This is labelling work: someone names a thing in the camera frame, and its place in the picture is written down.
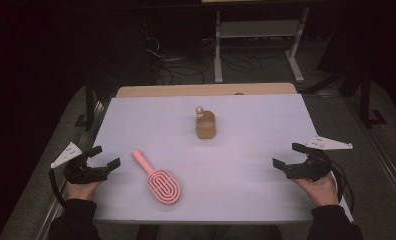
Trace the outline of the tan holder cup with figurine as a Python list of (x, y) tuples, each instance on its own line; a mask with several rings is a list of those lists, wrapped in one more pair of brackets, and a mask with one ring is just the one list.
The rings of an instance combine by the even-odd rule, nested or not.
[(196, 108), (196, 133), (199, 139), (212, 139), (216, 135), (216, 117), (202, 106)]

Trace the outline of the person's left hand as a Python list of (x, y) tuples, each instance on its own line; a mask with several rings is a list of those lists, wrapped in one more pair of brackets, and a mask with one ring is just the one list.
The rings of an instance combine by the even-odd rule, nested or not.
[(93, 182), (88, 184), (72, 184), (70, 182), (67, 182), (67, 198), (91, 201), (99, 185), (100, 182)]

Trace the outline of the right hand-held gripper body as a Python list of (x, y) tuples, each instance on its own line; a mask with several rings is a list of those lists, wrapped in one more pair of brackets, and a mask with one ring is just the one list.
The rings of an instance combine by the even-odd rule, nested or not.
[(350, 150), (353, 148), (352, 143), (344, 143), (319, 135), (314, 136), (302, 145), (312, 148), (314, 153), (311, 155), (304, 154), (306, 160), (303, 163), (286, 165), (285, 174), (288, 179), (317, 181), (332, 170), (332, 161), (325, 153), (326, 150)]

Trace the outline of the person's right hand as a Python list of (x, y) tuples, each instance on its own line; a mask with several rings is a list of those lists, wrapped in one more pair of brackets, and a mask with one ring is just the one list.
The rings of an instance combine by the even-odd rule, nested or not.
[(313, 182), (307, 179), (293, 179), (300, 186), (316, 206), (338, 205), (335, 179), (331, 174)]

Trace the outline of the light wooden table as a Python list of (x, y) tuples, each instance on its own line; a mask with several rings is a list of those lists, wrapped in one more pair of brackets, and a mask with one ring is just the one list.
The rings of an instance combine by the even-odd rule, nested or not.
[(242, 83), (121, 87), (117, 98), (297, 94), (292, 83)]

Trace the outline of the grey metal table frame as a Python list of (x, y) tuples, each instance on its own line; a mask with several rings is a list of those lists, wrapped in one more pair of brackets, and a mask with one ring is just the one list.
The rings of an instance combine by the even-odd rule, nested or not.
[(216, 12), (215, 24), (215, 56), (214, 77), (216, 83), (223, 82), (220, 56), (220, 42), (222, 39), (252, 38), (252, 37), (292, 37), (292, 45), (285, 50), (285, 56), (296, 82), (303, 82), (304, 76), (295, 59), (296, 52), (306, 25), (310, 8), (301, 11), (298, 19), (292, 20), (264, 20), (264, 21), (236, 21), (224, 22), (221, 12)]

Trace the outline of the black metal stand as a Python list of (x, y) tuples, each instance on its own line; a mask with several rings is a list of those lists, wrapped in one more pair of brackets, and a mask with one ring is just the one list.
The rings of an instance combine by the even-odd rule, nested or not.
[(85, 79), (84, 93), (85, 112), (78, 116), (75, 126), (84, 127), (86, 131), (90, 131), (98, 123), (102, 109), (102, 104), (94, 91), (91, 76)]
[(371, 129), (373, 125), (384, 125), (386, 120), (379, 110), (370, 109), (371, 76), (367, 66), (350, 66), (345, 72), (346, 79), (340, 87), (345, 97), (353, 97), (360, 90), (358, 116), (363, 124)]

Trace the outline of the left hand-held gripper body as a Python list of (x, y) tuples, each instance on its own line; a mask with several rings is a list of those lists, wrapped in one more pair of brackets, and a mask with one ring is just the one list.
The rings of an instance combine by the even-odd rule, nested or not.
[(72, 184), (105, 181), (108, 178), (107, 167), (89, 167), (87, 164), (89, 159), (86, 155), (87, 151), (82, 151), (75, 143), (70, 142), (50, 164), (50, 169), (54, 170), (64, 165), (63, 174), (66, 180)]

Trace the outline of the pink hairbrush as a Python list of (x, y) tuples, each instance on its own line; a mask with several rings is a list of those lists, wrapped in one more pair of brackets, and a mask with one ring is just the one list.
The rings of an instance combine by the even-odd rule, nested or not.
[(131, 153), (134, 160), (148, 174), (147, 186), (156, 199), (165, 205), (173, 205), (180, 199), (180, 185), (166, 170), (155, 170), (140, 150)]

